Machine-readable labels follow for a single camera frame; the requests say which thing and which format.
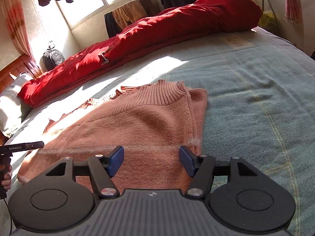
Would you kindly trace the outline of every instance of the cable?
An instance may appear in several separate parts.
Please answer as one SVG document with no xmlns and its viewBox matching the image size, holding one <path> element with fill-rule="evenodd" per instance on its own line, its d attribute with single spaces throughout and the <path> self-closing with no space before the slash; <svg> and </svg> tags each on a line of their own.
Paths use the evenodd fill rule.
<svg viewBox="0 0 315 236">
<path fill-rule="evenodd" d="M 11 220 L 11 226 L 10 226 L 10 233 L 9 233 L 9 235 L 11 235 L 11 233 L 12 233 L 12 218 L 11 218 L 11 215 L 10 215 L 10 220 Z"/>
</svg>

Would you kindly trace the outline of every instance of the pink sweater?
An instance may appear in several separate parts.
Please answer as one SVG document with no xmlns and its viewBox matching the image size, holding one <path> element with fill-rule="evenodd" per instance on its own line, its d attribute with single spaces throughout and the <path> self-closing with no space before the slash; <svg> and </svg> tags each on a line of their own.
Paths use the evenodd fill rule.
<svg viewBox="0 0 315 236">
<path fill-rule="evenodd" d="M 206 107 L 207 91 L 189 89 L 184 82 L 159 80 L 122 87 L 110 100 L 90 100 L 50 123 L 44 134 L 45 147 L 26 156 L 18 180 L 28 182 L 62 157 L 86 160 L 122 145 L 125 159 L 113 178 L 120 191 L 185 190 L 190 178 L 180 164 L 179 147 L 187 145 L 201 154 Z M 90 188 L 88 177 L 77 177 L 77 182 Z"/>
</svg>

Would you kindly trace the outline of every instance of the pillow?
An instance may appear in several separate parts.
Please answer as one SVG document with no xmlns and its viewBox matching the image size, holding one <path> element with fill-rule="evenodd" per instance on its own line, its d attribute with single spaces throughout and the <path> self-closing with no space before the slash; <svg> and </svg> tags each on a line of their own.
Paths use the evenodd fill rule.
<svg viewBox="0 0 315 236">
<path fill-rule="evenodd" d="M 0 131 L 6 137 L 11 137 L 32 110 L 17 94 L 22 85 L 33 79 L 27 72 L 21 73 L 14 82 L 0 95 Z"/>
</svg>

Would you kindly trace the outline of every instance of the black clothing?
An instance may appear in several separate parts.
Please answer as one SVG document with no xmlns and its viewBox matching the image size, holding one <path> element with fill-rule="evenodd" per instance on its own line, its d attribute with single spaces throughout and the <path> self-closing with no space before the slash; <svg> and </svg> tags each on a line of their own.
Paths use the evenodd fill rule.
<svg viewBox="0 0 315 236">
<path fill-rule="evenodd" d="M 117 25 L 116 20 L 113 17 L 113 12 L 109 12 L 104 15 L 105 18 L 105 24 L 106 24 L 106 30 L 108 33 L 108 37 L 111 38 L 113 36 L 116 36 L 116 34 L 121 33 L 120 27 Z"/>
</svg>

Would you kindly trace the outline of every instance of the handheld device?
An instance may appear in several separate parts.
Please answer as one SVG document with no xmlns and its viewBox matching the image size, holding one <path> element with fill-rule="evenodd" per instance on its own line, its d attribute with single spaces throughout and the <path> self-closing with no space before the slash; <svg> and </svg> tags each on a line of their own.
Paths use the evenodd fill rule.
<svg viewBox="0 0 315 236">
<path fill-rule="evenodd" d="M 9 170 L 9 166 L 11 163 L 10 157 L 13 156 L 12 153 L 28 151 L 43 147 L 44 147 L 43 141 L 0 146 L 0 159 L 4 162 L 5 165 L 4 170 L 0 171 L 0 182 L 4 179 L 4 175 Z M 7 190 L 5 190 L 4 187 L 0 185 L 0 199 L 5 198 L 7 198 Z"/>
<path fill-rule="evenodd" d="M 123 163 L 122 146 L 84 162 L 64 157 L 12 194 L 13 235 L 290 235 L 294 199 L 257 168 L 237 156 L 196 156 L 186 146 L 179 157 L 193 178 L 184 193 L 126 189 L 122 195 L 111 180 Z M 76 176 L 89 176 L 93 193 Z M 228 182 L 211 193 L 214 176 Z"/>
</svg>

